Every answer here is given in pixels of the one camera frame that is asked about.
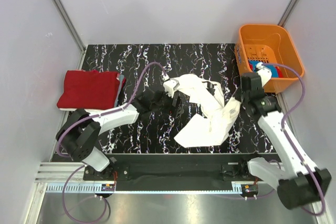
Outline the folded grey t shirt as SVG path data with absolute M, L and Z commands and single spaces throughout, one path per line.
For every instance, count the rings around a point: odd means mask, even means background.
M 121 91 L 122 91 L 122 89 L 123 89 L 123 87 L 124 87 L 124 84 L 125 84 L 125 82 L 126 82 L 125 76 L 122 75 L 122 74 L 119 74 L 119 75 L 118 75 L 118 80 L 119 80 L 119 86 L 118 86 L 117 97 L 120 96 L 120 93 L 121 93 Z

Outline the blue t shirt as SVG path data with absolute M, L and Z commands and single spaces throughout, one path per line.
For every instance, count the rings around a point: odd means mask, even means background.
M 258 71 L 258 69 L 257 69 L 257 65 L 258 65 L 259 63 L 264 64 L 264 62 L 262 62 L 262 61 L 248 60 L 249 67 L 250 67 L 250 69 L 251 69 L 253 72 L 257 72 L 257 71 Z M 277 78 L 277 76 L 276 76 L 277 73 L 276 73 L 276 69 L 275 69 L 275 67 L 277 67 L 277 66 L 266 66 L 266 67 L 270 69 L 271 74 L 272 74 L 272 77 L 273 77 L 273 78 Z

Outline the red t shirt in basket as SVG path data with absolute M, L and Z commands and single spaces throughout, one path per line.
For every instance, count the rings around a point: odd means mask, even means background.
M 276 76 L 277 76 L 277 78 L 283 78 L 283 74 L 282 74 L 282 72 L 281 72 L 281 70 L 278 68 L 278 67 L 275 67 L 275 69 L 276 69 Z

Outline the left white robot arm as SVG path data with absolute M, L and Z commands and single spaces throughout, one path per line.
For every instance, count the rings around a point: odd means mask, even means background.
M 92 114 L 85 109 L 75 110 L 56 135 L 56 140 L 74 162 L 82 162 L 95 170 L 103 180 L 113 175 L 112 161 L 96 147 L 99 135 L 133 124 L 153 112 L 173 118 L 183 114 L 180 92 L 168 95 L 164 91 L 147 90 L 135 96 L 130 104 Z

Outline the white t shirt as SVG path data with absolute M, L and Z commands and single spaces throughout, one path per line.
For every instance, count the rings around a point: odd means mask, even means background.
M 68 111 L 68 112 L 73 112 L 75 110 L 77 110 L 76 108 L 59 108 L 59 110 L 61 111 Z
M 242 103 L 234 97 L 225 102 L 219 82 L 194 74 L 184 74 L 173 80 L 176 81 L 174 91 L 189 96 L 189 102 L 199 104 L 203 113 L 192 116 L 174 140 L 185 148 L 222 145 L 239 116 Z

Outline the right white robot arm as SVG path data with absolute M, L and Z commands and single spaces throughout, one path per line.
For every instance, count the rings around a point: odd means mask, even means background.
M 287 209 L 315 202 L 321 202 L 325 207 L 324 196 L 331 182 L 331 174 L 326 168 L 319 169 L 300 147 L 284 120 L 277 99 L 265 94 L 263 80 L 256 72 L 243 74 L 235 97 L 267 135 L 284 169 L 270 164 L 259 154 L 252 154 L 238 167 L 239 176 L 244 180 L 257 177 L 266 182 L 276 190 Z

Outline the orange plastic basket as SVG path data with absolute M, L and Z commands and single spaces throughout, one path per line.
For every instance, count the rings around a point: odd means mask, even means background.
M 264 89 L 281 93 L 304 76 L 305 70 L 292 39 L 283 27 L 271 24 L 245 24 L 238 31 L 235 57 L 239 74 L 253 72 L 248 60 L 262 61 L 277 66 L 283 78 L 271 78 Z

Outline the folded white t shirt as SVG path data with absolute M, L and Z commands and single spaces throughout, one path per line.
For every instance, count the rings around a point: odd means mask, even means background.
M 61 111 L 68 111 L 68 112 L 73 112 L 75 110 L 77 110 L 76 108 L 59 108 L 59 110 Z

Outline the folded red t shirt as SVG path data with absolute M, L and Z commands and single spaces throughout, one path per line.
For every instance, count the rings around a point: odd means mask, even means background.
M 118 97 L 119 73 L 116 71 L 69 70 L 57 108 L 107 110 L 114 108 Z

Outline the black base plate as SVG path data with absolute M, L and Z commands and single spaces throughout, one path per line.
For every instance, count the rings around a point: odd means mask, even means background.
M 83 178 L 131 185 L 253 183 L 255 177 L 243 165 L 249 157 L 250 154 L 113 154 L 109 155 L 112 171 L 99 173 L 87 167 Z

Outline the left corner aluminium post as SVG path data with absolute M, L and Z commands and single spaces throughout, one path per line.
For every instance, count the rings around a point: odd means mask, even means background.
M 79 50 L 83 53 L 86 49 L 86 46 L 82 42 L 78 32 L 75 29 L 75 26 L 73 25 L 63 3 L 61 0 L 52 0 L 53 4 L 55 5 L 59 15 L 61 16 L 63 22 L 65 23 L 70 35 L 72 36 L 75 44 L 79 48 Z

